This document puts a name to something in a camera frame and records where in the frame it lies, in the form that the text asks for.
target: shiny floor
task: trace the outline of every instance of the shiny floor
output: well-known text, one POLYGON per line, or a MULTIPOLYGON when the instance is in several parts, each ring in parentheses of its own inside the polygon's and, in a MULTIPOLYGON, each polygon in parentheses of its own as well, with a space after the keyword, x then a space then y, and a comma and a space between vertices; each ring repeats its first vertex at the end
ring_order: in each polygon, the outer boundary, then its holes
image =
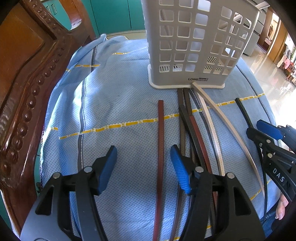
MULTIPOLYGON (((145 31, 134 31, 108 35, 108 38, 124 35, 128 39, 144 39, 145 31)), ((271 105, 277 125, 290 125, 296 128, 296 88, 286 80, 286 76, 266 56, 265 52, 256 46, 251 56, 242 56, 243 60, 254 73, 271 105)))

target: white strap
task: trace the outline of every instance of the white strap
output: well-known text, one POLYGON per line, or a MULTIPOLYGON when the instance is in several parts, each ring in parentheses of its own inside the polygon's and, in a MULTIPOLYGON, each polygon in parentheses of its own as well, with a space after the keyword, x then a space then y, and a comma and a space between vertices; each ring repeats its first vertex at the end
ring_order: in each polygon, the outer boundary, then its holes
POLYGON ((236 131, 234 126, 231 124, 231 122, 228 120, 228 118, 224 115, 224 113, 220 110, 220 108, 216 105, 216 103, 207 95, 207 93, 205 93, 205 91, 197 83, 193 82, 192 87, 194 88, 194 90, 198 94, 200 94, 206 100, 206 102, 210 105, 210 107, 212 107, 212 109, 216 112, 216 114, 224 122, 224 124, 227 126, 227 128, 230 130, 230 132, 232 133, 232 135, 234 136, 234 138, 236 139, 236 141, 238 142, 238 144, 242 148, 242 150, 245 153, 251 167, 254 170, 254 173, 256 175, 256 178, 257 178, 257 180, 259 182, 259 185, 260 185, 260 188, 261 188, 262 195, 264 196, 264 186, 263 186, 263 183, 261 181, 261 177, 259 175, 257 167, 256 167, 256 165, 255 165, 255 163, 253 161, 253 158, 252 158, 249 150, 247 149, 247 147, 244 144, 243 140, 239 136, 238 132, 236 131))
POLYGON ((205 117, 207 125, 209 126, 210 133, 211 133, 211 136, 213 138, 214 149, 215 149, 215 153, 216 153, 216 156, 217 156, 217 164, 218 164, 219 174, 221 176, 225 176, 224 163, 223 163, 220 143, 219 143, 219 140, 218 140, 218 137, 217 137, 217 133, 216 133, 216 130, 215 130, 214 123, 212 121, 210 112, 209 112, 209 110, 207 108, 205 100, 200 96, 200 94, 197 93, 196 97, 198 99, 198 102, 200 103, 203 115, 205 117))

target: fingernail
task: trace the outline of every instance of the fingernail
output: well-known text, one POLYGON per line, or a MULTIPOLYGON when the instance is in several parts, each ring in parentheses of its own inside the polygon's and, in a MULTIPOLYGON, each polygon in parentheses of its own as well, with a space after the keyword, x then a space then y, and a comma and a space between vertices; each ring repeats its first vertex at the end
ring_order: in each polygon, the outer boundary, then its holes
POLYGON ((279 220, 282 220, 282 218, 284 217, 284 215, 282 213, 279 214, 279 220))

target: basket base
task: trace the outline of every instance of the basket base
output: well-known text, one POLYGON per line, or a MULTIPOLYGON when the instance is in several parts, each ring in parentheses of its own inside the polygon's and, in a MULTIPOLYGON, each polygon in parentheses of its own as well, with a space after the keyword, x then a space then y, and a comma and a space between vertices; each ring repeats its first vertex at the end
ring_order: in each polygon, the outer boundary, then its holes
MULTIPOLYGON (((156 85, 152 82, 151 78, 151 64, 148 64, 148 77, 149 77, 149 84, 151 87, 157 90, 164 90, 164 89, 179 89, 179 88, 192 88, 191 85, 156 85)), ((201 81, 193 81, 200 84, 200 87, 203 89, 223 89, 225 87, 225 83, 223 85, 203 85, 201 81)))

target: cabinet handle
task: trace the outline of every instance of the cabinet handle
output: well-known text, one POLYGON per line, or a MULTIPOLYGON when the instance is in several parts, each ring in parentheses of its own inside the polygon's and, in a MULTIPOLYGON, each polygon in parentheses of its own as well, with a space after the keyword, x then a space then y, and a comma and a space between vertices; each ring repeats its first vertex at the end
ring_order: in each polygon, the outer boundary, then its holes
POLYGON ((49 6, 46 6, 47 11, 49 11, 49 13, 51 14, 50 8, 49 6))
POLYGON ((56 15, 57 14, 57 10, 56 10, 54 4, 52 4, 52 10, 54 11, 54 15, 56 15))

